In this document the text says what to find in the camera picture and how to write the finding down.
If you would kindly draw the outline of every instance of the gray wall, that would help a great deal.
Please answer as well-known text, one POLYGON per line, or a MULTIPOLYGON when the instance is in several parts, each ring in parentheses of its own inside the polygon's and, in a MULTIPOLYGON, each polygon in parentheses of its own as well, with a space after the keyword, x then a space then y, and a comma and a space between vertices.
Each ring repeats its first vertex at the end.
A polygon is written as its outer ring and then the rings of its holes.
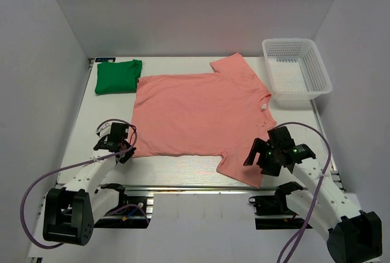
MULTIPOLYGON (((21 197, 39 175, 58 168, 85 86, 88 60, 55 0, 0 0, 0 253, 24 262, 28 240, 21 197)), ((26 209, 34 228, 43 194, 26 209)))
POLYGON ((390 0, 335 0, 314 40, 333 92, 318 100, 348 191, 381 217, 390 262, 390 0))
POLYGON ((258 55, 313 38, 333 0, 57 0, 89 57, 258 55))

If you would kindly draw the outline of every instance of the tabletop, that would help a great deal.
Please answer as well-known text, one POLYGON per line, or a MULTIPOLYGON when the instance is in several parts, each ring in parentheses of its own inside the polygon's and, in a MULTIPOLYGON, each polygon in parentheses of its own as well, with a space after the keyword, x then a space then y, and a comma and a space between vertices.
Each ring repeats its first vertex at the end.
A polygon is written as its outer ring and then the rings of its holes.
MULTIPOLYGON (((210 62, 222 57, 116 57, 115 62, 142 60, 141 76, 161 74, 197 74, 213 72, 210 62)), ((263 57, 245 57, 246 62, 270 89, 269 77, 263 57)), ((131 121, 136 93, 97 96, 94 89, 97 81, 97 65, 94 63, 85 90, 82 105, 69 139, 61 167, 90 159, 98 141, 96 127, 106 119, 118 118, 131 121)), ((311 102, 303 103, 300 109, 280 108, 272 99, 269 109, 278 124, 297 121, 321 129, 321 122, 311 102)), ((290 125, 289 131, 297 144, 306 143, 317 155, 317 163, 324 164, 326 149, 315 133, 297 125, 290 125)), ((216 172, 220 156, 153 156, 130 159, 118 164, 104 178, 102 183, 120 183, 127 187, 221 187, 249 188, 248 185, 216 172)), ((59 173, 58 184, 69 182, 79 168, 59 173)), ((265 176, 261 188, 295 181, 286 169, 279 177, 265 176)))

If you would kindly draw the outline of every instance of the laundry basket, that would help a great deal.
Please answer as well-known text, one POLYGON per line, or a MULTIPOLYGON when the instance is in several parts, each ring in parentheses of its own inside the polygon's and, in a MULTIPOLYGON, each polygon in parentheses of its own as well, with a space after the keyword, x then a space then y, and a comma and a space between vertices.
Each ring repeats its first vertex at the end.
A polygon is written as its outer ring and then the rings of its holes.
POLYGON ((309 39, 269 39, 263 52, 276 101, 312 100, 332 91, 328 73, 309 39))

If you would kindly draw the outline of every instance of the t-shirt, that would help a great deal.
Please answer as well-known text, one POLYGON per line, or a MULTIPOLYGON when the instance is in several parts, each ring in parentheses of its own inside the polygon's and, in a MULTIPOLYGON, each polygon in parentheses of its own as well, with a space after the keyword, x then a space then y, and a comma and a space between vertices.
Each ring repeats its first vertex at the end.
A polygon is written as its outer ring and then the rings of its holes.
POLYGON ((243 164, 254 139, 268 140, 275 126, 271 95, 240 54, 210 64, 214 73, 140 78, 133 157, 222 156, 217 172, 259 187, 261 169, 243 164))

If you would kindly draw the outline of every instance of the green cloth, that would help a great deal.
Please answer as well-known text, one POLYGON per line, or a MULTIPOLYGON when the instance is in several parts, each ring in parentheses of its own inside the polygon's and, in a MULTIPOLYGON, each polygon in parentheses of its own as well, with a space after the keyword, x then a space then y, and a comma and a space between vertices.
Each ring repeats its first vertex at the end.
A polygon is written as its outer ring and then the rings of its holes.
POLYGON ((136 91, 141 76, 142 61, 110 63, 97 66, 96 94, 118 94, 136 91))

